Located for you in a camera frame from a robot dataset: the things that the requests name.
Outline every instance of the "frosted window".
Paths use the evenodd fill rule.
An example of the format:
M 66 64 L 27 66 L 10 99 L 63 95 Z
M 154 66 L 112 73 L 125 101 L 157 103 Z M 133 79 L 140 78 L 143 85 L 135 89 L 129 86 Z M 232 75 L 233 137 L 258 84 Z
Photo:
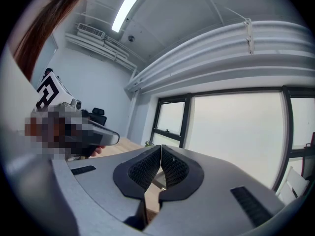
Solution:
M 293 149 L 309 144 L 315 132 L 315 99 L 292 98 Z
M 181 133 L 184 102 L 169 103 L 161 105 L 157 128 L 179 135 Z
M 290 169 L 291 166 L 301 176 L 302 168 L 303 168 L 303 159 L 301 157 L 299 157 L 299 158 L 290 158 L 289 159 L 289 162 L 287 164 L 287 168 L 285 170 L 285 174 L 284 174 L 284 176 L 282 178 L 281 184 L 279 185 L 279 188 L 278 188 L 276 194 L 278 194 L 280 192 L 280 190 L 282 189 L 282 186 L 283 186 L 284 182 L 286 181 L 286 178 L 287 178 L 287 176 L 289 174 L 289 169 Z
M 179 147 L 179 141 L 168 138 L 166 136 L 155 133 L 153 136 L 153 144 L 154 145 L 170 145 L 174 147 Z
M 233 163 L 272 188 L 282 161 L 280 93 L 196 97 L 185 148 Z

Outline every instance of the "wall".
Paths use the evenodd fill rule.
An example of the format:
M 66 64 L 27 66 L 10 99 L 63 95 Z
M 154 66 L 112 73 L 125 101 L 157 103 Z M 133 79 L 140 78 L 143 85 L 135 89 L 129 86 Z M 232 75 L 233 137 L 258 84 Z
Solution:
M 42 80 L 44 71 L 46 70 L 47 65 L 49 64 L 56 51 L 56 43 L 53 39 L 53 36 L 50 35 L 39 54 L 33 74 L 31 76 L 31 84 L 35 89 L 37 89 L 39 82 Z
M 105 127 L 125 134 L 130 95 L 124 91 L 131 73 L 119 64 L 100 61 L 81 52 L 64 48 L 48 65 L 71 92 L 82 101 L 82 109 L 104 109 Z
M 136 102 L 130 124 L 128 138 L 139 145 L 150 139 L 158 97 L 140 95 Z
M 0 57 L 0 127 L 24 130 L 25 118 L 30 117 L 39 98 L 6 45 Z
M 80 21 L 79 18 L 81 17 L 75 13 L 82 13 L 85 11 L 85 8 L 86 2 L 84 2 L 83 0 L 77 3 L 71 13 L 53 30 L 52 35 L 58 49 L 55 52 L 50 63 L 53 63 L 54 60 L 60 60 L 62 58 L 63 50 L 67 46 L 67 41 L 64 35 L 66 32 L 73 32 L 73 30 L 75 30 L 75 24 Z

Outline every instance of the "ceiling lamp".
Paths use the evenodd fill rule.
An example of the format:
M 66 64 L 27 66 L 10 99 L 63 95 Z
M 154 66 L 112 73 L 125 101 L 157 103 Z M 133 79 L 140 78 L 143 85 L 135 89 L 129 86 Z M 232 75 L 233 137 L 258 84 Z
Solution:
M 125 0 L 123 2 L 122 6 L 120 7 L 120 9 L 117 13 L 115 21 L 113 23 L 112 30 L 114 30 L 115 32 L 119 32 L 126 16 L 130 12 L 131 8 L 136 3 L 136 1 L 137 0 Z

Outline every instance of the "window frame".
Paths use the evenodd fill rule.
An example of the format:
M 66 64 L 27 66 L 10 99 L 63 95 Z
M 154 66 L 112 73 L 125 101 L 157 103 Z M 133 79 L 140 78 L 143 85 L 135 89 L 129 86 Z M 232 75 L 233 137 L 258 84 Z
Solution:
M 185 103 L 180 134 L 177 135 L 177 134 L 167 132 L 165 130 L 158 129 L 157 126 L 158 126 L 158 119 L 160 116 L 161 106 L 164 104 L 172 104 L 172 103 L 179 103 L 179 102 Z M 185 144 L 185 139 L 187 136 L 190 103 L 191 103 L 191 93 L 188 93 L 185 95 L 167 97 L 167 98 L 159 98 L 158 103 L 157 103 L 156 114 L 154 117 L 153 127 L 152 127 L 152 131 L 151 131 L 150 142 L 152 143 L 154 134 L 157 133 L 157 134 L 166 136 L 168 138 L 171 138 L 173 140 L 179 141 L 180 142 L 179 147 L 183 148 L 184 144 Z
M 302 87 L 286 87 L 283 86 L 283 94 L 286 101 L 287 111 L 287 138 L 286 138 L 286 150 L 283 157 L 283 161 L 280 167 L 279 174 L 273 186 L 273 190 L 276 192 L 282 182 L 285 174 L 285 170 L 289 163 L 290 158 L 302 157 L 302 177 L 305 165 L 305 157 L 315 156 L 315 149 L 293 149 L 293 134 L 294 134 L 294 122 L 293 122 L 293 108 L 291 98 L 314 98 L 315 88 L 302 88 Z
M 232 89 L 224 89 L 224 90 L 188 93 L 185 95 L 178 95 L 178 96 L 172 96 L 172 97 L 167 97 L 167 98 L 159 98 L 158 103 L 157 103 L 157 110 L 155 114 L 154 124 L 151 131 L 150 141 L 152 142 L 154 133 L 158 133 L 168 138 L 180 141 L 180 148 L 184 147 L 186 137 L 187 137 L 188 122 L 190 118 L 190 104 L 191 104 L 192 97 L 207 96 L 207 95 L 224 95 L 224 94 L 234 94 L 234 93 L 259 93 L 259 92 L 281 92 L 284 98 L 284 113 L 283 114 L 285 118 L 286 131 L 285 131 L 283 158 L 281 161 L 278 175 L 276 177 L 276 181 L 272 187 L 272 190 L 276 192 L 284 177 L 285 170 L 287 168 L 290 158 L 302 157 L 303 159 L 302 168 L 304 168 L 305 157 L 315 156 L 314 149 L 308 149 L 308 150 L 292 149 L 294 130 L 293 130 L 293 109 L 292 109 L 292 103 L 291 103 L 291 98 L 314 98 L 315 99 L 315 88 L 287 87 L 287 86 L 259 87 L 259 88 L 232 88 Z M 167 103 L 176 103 L 176 102 L 185 102 L 180 135 L 172 134 L 172 133 L 157 129 L 161 105 L 167 104 Z

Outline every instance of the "window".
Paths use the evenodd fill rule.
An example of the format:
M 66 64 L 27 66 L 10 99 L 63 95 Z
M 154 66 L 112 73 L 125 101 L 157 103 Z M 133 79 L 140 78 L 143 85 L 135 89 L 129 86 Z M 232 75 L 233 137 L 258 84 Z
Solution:
M 186 149 L 223 159 L 271 188 L 283 153 L 281 93 L 196 97 Z
M 183 148 L 190 108 L 190 94 L 160 99 L 151 133 L 155 145 Z
M 315 132 L 315 99 L 292 98 L 293 149 L 304 148 Z
M 236 88 L 160 99 L 151 141 L 229 161 L 277 191 L 290 166 L 313 174 L 313 132 L 315 88 Z

